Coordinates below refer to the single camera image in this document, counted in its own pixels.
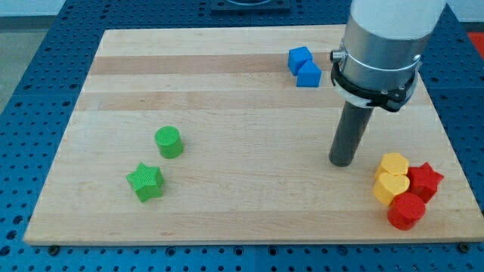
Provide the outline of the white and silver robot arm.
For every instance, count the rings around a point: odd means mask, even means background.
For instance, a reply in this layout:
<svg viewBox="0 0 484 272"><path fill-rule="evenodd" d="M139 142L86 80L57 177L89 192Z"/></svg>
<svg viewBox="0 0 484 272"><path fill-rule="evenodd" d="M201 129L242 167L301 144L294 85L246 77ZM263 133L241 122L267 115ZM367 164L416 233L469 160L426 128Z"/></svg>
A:
<svg viewBox="0 0 484 272"><path fill-rule="evenodd" d="M414 93L421 55L445 0L353 0L331 81L360 108L399 111Z"/></svg>

